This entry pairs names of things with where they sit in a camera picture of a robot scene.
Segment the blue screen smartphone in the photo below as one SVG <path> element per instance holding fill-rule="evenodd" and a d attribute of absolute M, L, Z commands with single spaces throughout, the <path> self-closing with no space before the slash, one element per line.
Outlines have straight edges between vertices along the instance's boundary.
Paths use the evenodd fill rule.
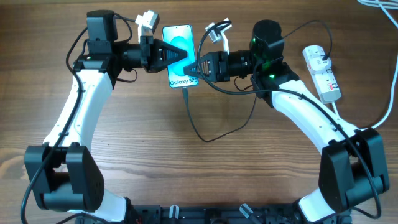
<path fill-rule="evenodd" d="M 198 85 L 198 78 L 186 75 L 183 68 L 195 62 L 193 30 L 190 24 L 165 26 L 162 29 L 163 41 L 175 47 L 166 50 L 165 58 L 174 62 L 167 66 L 170 88 L 184 88 Z"/>

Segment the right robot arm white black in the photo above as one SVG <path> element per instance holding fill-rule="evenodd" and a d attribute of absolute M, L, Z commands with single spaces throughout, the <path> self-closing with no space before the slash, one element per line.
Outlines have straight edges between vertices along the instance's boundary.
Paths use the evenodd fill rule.
<path fill-rule="evenodd" d="M 252 93 L 286 115 L 321 155 L 318 188 L 291 205 L 270 205 L 261 217 L 247 205 L 241 213 L 265 223 L 287 213 L 287 223 L 350 223 L 351 212 L 369 199 L 380 201 L 390 187 L 381 135 L 339 118 L 306 88 L 283 58 L 284 39 L 278 22 L 261 20 L 252 30 L 248 50 L 210 52 L 187 65 L 185 74 L 211 87 L 231 77 L 250 77 Z"/>

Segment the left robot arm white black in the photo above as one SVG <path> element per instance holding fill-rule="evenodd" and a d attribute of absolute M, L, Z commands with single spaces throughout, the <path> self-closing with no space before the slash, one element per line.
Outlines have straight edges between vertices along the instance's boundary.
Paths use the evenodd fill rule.
<path fill-rule="evenodd" d="M 138 43 L 119 40 L 112 10 L 90 11 L 77 41 L 83 49 L 67 62 L 72 88 L 63 110 L 43 143 L 29 146 L 24 165 L 26 195 L 42 210 L 68 212 L 80 222 L 140 223 L 131 201 L 105 189 L 104 177 L 91 155 L 91 143 L 106 100 L 122 71 L 165 70 L 186 58 L 186 51 L 154 37 L 160 17 L 147 11 L 136 17 Z"/>

